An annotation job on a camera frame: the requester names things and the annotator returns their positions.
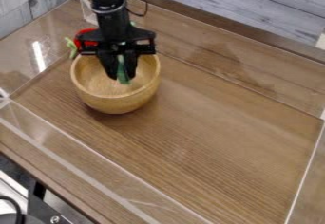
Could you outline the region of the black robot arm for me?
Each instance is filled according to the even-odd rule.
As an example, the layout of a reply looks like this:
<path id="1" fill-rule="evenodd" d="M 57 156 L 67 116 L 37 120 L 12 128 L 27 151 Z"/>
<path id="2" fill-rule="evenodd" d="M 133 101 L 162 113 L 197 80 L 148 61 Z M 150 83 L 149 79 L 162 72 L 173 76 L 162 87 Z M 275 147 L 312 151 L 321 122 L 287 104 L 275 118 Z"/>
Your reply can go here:
<path id="1" fill-rule="evenodd" d="M 107 76 L 126 84 L 137 76 L 140 57 L 157 53 L 157 34 L 133 24 L 127 0 L 91 0 L 91 11 L 98 28 L 77 34 L 78 52 L 95 55 Z"/>

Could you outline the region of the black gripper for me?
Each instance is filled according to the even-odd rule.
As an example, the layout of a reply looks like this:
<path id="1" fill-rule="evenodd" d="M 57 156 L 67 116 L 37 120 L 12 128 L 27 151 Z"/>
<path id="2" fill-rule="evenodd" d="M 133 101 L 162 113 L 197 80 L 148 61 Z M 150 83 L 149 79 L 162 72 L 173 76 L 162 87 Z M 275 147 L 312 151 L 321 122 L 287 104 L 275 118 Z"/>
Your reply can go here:
<path id="1" fill-rule="evenodd" d="M 138 56 L 156 54 L 157 34 L 133 25 L 126 8 L 115 12 L 95 12 L 99 28 L 87 34 L 89 39 L 98 41 L 97 56 L 111 79 L 117 79 L 118 58 L 123 54 L 125 72 L 129 80 L 137 76 Z"/>

